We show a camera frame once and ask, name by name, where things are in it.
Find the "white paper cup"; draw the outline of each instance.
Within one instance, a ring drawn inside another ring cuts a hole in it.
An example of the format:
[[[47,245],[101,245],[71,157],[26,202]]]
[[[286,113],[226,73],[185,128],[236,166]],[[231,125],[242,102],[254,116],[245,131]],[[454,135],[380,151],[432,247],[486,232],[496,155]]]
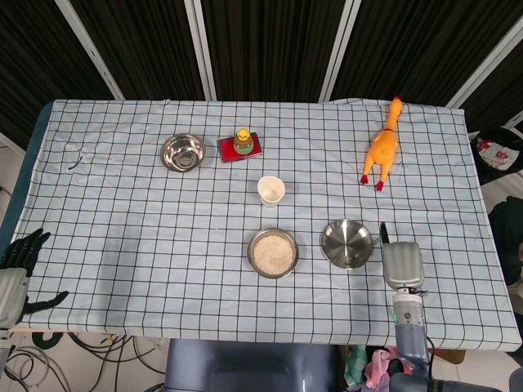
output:
[[[285,195],[285,184],[278,177],[265,176],[258,181],[258,193],[264,206],[276,207]]]

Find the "floor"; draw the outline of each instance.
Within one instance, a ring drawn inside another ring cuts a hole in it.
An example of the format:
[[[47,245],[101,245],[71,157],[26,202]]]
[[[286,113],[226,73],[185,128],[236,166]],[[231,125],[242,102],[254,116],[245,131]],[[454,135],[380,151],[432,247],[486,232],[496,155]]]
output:
[[[22,163],[20,153],[12,151],[0,142],[0,185],[9,192],[15,187],[16,177]],[[9,196],[0,192],[0,221],[9,202]],[[92,345],[100,345],[106,338],[99,334],[81,334],[81,339]],[[13,336],[19,347],[33,345],[31,335],[17,333]],[[144,360],[153,368],[163,370],[167,359],[168,340],[140,337],[137,339],[139,351],[145,353],[154,349],[144,357]],[[101,372],[98,385],[91,392],[114,390],[115,377],[118,375],[118,390],[144,391],[152,385],[163,381],[163,375],[146,368],[137,359],[122,363],[117,371],[115,363],[107,363],[101,369],[102,360],[78,347],[68,336],[63,336],[57,346],[46,351],[49,358],[55,359],[65,374],[72,391],[89,391],[95,385],[96,378]],[[109,359],[118,359],[119,350],[110,354]],[[123,350],[123,359],[136,356],[132,348],[132,341]],[[18,372],[25,358],[20,356],[9,362],[9,367]],[[41,363],[34,364],[34,370],[26,381],[31,384],[38,382],[45,367]],[[30,365],[26,364],[25,375]],[[465,381],[479,385],[491,386],[503,392],[508,392],[508,378],[518,368],[518,365],[508,355],[501,352],[468,351],[465,361],[455,366],[436,358],[434,362],[435,378],[453,381]],[[16,382],[3,376],[0,379],[0,390],[9,392],[23,391]],[[49,373],[45,380],[35,387],[35,391],[56,392],[62,390],[56,377]]]

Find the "toy chicken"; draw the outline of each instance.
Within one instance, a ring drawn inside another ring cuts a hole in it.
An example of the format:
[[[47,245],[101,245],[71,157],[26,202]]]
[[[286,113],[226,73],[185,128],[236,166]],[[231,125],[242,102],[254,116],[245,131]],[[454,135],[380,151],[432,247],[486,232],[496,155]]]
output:
[[[241,155],[247,155],[253,151],[254,142],[251,132],[247,128],[240,128],[235,136],[235,151]]]
[[[394,155],[396,154],[396,147],[398,146],[396,124],[402,106],[403,104],[398,96],[392,100],[387,124],[373,140],[373,143],[370,145],[370,150],[367,153],[367,158],[365,159],[365,168],[361,177],[362,184],[367,184],[369,182],[367,175],[369,174],[370,168],[375,163],[382,167],[382,176],[380,181],[376,184],[376,190],[383,189],[383,184],[385,183],[392,164],[394,163]]]

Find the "white tablecloth with black grid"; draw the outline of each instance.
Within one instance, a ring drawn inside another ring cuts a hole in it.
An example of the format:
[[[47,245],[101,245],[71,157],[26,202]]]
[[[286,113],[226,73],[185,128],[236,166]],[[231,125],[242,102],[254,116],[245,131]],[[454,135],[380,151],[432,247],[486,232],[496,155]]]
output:
[[[393,345],[392,291],[379,246],[362,268],[326,261],[319,240],[340,218],[373,236],[420,244],[427,334],[437,345],[514,350],[519,342],[478,188],[462,110],[404,105],[400,150],[382,192],[378,167],[359,179],[387,102],[330,104],[184,101],[54,103],[16,237],[38,227],[45,244],[32,301],[58,291],[34,328],[233,341]],[[257,132],[262,157],[223,163],[221,138]],[[168,171],[161,144],[201,136],[197,170]],[[287,193],[277,208],[257,196],[262,176]],[[249,266],[260,229],[297,240],[294,273],[270,280]]]

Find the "stainless steel bowl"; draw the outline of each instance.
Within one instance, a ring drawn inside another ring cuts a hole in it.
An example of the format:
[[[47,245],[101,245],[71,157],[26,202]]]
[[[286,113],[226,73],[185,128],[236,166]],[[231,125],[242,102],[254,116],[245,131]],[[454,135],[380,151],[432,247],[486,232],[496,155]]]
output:
[[[188,172],[198,167],[204,157],[203,141],[188,133],[169,137],[160,150],[163,165],[175,172]]]
[[[325,227],[320,243],[325,258],[346,270],[361,267],[373,253],[368,230],[349,219],[336,220]]]
[[[291,244],[291,247],[293,249],[293,263],[291,264],[290,267],[288,267],[288,269],[286,271],[284,271],[281,274],[277,274],[277,275],[271,275],[271,274],[264,272],[263,270],[258,268],[256,263],[254,262],[254,247],[256,246],[258,241],[260,241],[262,238],[268,237],[270,235],[276,235],[278,237],[285,239],[286,241],[288,241]],[[283,276],[289,275],[296,267],[297,259],[299,258],[299,256],[300,255],[299,255],[299,251],[297,249],[296,241],[289,233],[287,233],[286,231],[284,231],[282,229],[265,229],[262,231],[258,231],[256,233],[256,235],[254,235],[254,237],[248,243],[248,247],[247,247],[247,258],[248,258],[249,264],[261,276],[263,276],[264,278],[269,278],[269,279],[277,279],[277,278],[282,278]]]

